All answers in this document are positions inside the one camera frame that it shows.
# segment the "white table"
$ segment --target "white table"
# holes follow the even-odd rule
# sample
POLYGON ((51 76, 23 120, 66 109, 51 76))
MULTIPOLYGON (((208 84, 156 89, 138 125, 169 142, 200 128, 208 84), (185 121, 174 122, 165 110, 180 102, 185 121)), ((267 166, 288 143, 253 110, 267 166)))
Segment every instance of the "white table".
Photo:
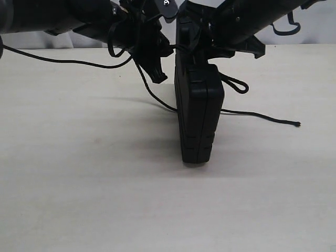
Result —
MULTIPOLYGON (((115 64, 106 49, 37 50, 115 64)), ((151 85, 175 105, 169 80, 151 85)), ((177 117, 118 70, 0 61, 0 251, 329 252, 336 245, 336 45, 217 59, 250 84, 225 108, 211 161, 181 161, 177 117)))

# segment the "black bracket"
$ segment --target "black bracket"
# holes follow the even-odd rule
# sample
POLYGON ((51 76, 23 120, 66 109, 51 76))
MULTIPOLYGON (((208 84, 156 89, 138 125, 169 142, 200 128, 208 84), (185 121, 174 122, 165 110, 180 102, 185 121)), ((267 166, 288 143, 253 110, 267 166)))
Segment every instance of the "black bracket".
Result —
POLYGON ((0 36, 0 59, 1 59, 3 53, 4 53, 4 44, 3 44, 2 38, 0 36))

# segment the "black string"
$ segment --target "black string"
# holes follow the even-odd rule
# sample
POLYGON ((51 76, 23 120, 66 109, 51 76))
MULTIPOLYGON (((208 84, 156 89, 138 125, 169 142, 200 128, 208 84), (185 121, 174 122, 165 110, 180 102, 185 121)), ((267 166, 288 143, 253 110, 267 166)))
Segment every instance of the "black string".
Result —
POLYGON ((116 69, 119 67, 122 67, 124 65, 126 65, 128 62, 130 62, 132 60, 132 57, 130 56, 127 60, 125 60, 124 62, 115 65, 115 66, 105 66, 105 65, 101 65, 101 64, 95 64, 95 63, 91 63, 91 62, 86 62, 86 61, 81 61, 81 60, 64 60, 64 59, 50 59, 50 58, 45 58, 45 57, 41 57, 41 56, 37 56, 34 54, 30 54, 28 52, 25 51, 21 51, 21 50, 17 50, 14 49, 12 47, 6 46, 4 45, 4 49, 8 50, 8 51, 12 51, 16 54, 20 54, 23 56, 27 56, 29 58, 33 58, 33 59, 37 59, 37 60, 42 60, 42 61, 46 61, 46 62, 52 62, 52 63, 66 63, 66 64, 80 64, 80 65, 86 65, 86 66, 91 66, 91 67, 98 67, 98 68, 104 68, 104 69, 116 69))
POLYGON ((264 114, 259 114, 259 113, 255 113, 255 112, 247 112, 247 111, 235 111, 235 110, 228 110, 228 109, 222 109, 221 112, 225 112, 225 113, 231 113, 231 114, 240 114, 243 116, 252 116, 252 117, 259 117, 262 119, 265 119, 267 121, 271 121, 271 122, 275 122, 275 123, 280 123, 280 124, 287 124, 287 125, 292 125, 295 127, 300 127, 301 126, 301 122, 294 122, 294 121, 288 121, 288 120, 279 120, 279 119, 275 119, 272 117, 269 117, 267 115, 264 114))
POLYGON ((222 81, 225 82, 226 84, 228 84, 230 87, 232 87, 237 93, 240 93, 240 94, 244 95, 250 90, 250 87, 248 86, 247 83, 245 83, 241 80, 237 80, 235 78, 232 78, 232 77, 230 77, 228 75, 225 75, 221 72, 219 74, 220 74, 220 78, 222 79, 222 81), (239 89, 235 83, 243 86, 245 89, 244 90, 239 89))
POLYGON ((150 89, 150 87, 149 87, 149 85, 148 85, 148 82, 147 82, 147 80, 146 80, 146 77, 145 77, 145 75, 144 75, 144 73, 143 73, 143 71, 142 71, 140 65, 139 65, 136 61, 134 61, 134 63, 135 63, 135 65, 137 66, 136 68, 138 69, 138 71, 139 71, 139 73, 140 73, 140 75, 141 75, 141 78, 142 78, 142 80, 143 80, 143 83, 145 84, 145 87, 146 87, 148 93, 149 93, 149 94, 150 94, 156 101, 158 101, 160 104, 164 105, 164 106, 165 106, 166 108, 168 108, 169 110, 171 110, 171 111, 173 111, 173 112, 177 112, 177 109, 176 109, 176 108, 173 108, 173 107, 169 106, 167 103, 165 103, 164 101, 162 101, 159 97, 157 97, 157 96, 152 92, 152 90, 150 89))

